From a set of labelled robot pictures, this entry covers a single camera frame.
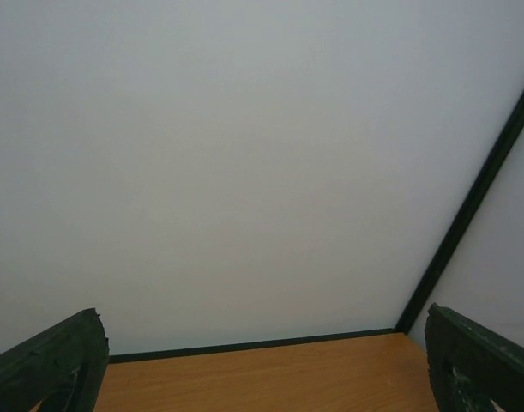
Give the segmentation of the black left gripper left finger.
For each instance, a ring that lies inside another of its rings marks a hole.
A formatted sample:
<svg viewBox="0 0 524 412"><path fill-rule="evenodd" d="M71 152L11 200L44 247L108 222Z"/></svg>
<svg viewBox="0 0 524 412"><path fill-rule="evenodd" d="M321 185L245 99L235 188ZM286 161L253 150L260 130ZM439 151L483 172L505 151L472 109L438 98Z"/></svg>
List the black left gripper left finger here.
<svg viewBox="0 0 524 412"><path fill-rule="evenodd" d="M108 361L99 314L82 310L0 354L0 411L92 411Z"/></svg>

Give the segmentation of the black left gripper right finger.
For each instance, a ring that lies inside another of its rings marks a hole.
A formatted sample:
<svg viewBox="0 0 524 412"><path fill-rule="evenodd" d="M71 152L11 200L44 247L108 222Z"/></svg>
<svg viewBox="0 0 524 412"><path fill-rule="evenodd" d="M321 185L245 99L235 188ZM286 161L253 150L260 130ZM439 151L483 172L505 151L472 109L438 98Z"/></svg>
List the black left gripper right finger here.
<svg viewBox="0 0 524 412"><path fill-rule="evenodd" d="M425 323L431 389L440 411L524 411L524 348L432 304Z"/></svg>

